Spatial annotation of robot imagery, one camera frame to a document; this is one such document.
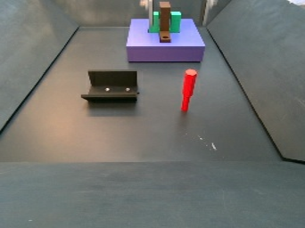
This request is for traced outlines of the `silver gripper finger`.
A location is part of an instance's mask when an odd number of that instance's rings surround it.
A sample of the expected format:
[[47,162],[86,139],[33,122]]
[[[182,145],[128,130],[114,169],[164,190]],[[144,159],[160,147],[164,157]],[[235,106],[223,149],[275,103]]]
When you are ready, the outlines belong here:
[[140,0],[140,5],[146,8],[149,16],[149,26],[154,25],[154,0]]
[[213,20],[219,0],[207,0],[204,6],[203,25],[207,26]]

